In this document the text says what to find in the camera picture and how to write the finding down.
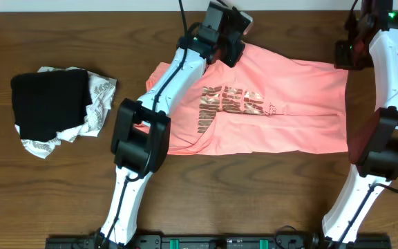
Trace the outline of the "pink t-shirt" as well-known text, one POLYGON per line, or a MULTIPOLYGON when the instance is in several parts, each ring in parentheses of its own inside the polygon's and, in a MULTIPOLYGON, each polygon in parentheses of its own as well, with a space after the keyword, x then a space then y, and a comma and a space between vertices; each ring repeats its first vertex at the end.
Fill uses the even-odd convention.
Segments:
POLYGON ((235 66, 178 49, 140 102, 171 120, 169 153, 345 152, 348 72, 247 44, 235 66))

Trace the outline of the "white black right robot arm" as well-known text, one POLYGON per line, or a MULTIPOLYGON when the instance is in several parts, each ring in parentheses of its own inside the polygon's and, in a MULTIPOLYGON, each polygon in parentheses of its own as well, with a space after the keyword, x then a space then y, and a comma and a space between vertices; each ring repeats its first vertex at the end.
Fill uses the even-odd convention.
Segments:
POLYGON ((350 171, 332 209, 323 217, 318 248, 390 248, 386 235, 358 229, 384 190, 398 194, 398 12, 392 0, 363 0, 361 14, 349 11, 346 40, 335 46, 337 69, 375 72, 372 117, 348 142, 350 171))

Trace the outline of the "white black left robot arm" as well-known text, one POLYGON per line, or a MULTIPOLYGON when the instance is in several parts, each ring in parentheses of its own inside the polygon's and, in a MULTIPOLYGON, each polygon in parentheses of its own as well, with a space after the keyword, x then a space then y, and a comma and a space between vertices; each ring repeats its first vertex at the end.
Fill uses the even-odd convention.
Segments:
POLYGON ((252 24, 252 17, 234 6, 209 3, 204 21, 184 26, 175 56, 155 85, 136 101, 122 101, 111 141, 115 189, 95 235, 96 248, 125 248, 131 242, 146 184, 167 157, 171 114, 208 65, 220 60, 235 66, 245 49, 241 38, 252 24))

